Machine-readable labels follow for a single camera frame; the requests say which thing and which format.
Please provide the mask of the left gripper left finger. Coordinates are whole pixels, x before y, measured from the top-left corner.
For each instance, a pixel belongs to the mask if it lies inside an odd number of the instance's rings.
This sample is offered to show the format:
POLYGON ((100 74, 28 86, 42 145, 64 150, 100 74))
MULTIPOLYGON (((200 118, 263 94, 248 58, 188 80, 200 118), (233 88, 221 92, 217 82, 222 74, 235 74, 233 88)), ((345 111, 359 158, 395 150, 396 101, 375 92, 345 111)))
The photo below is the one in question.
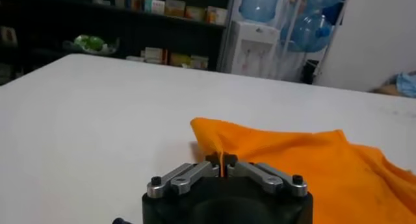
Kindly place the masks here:
POLYGON ((216 195, 221 190, 221 170, 216 153, 195 164, 181 164, 163 176, 153 176, 147 184, 146 197, 162 199, 171 195, 216 195))

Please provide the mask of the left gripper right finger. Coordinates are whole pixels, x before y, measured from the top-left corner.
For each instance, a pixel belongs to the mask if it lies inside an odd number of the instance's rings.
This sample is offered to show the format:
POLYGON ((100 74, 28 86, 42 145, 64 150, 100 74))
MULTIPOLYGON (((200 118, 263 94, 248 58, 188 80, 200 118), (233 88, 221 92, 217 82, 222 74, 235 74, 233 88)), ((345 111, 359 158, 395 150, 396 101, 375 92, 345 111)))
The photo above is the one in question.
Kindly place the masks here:
POLYGON ((286 174, 264 162, 239 161, 236 155, 224 155, 224 174, 228 177, 247 177, 272 195, 281 190, 288 191, 293 197, 305 197, 308 194, 308 185, 303 176, 286 174))

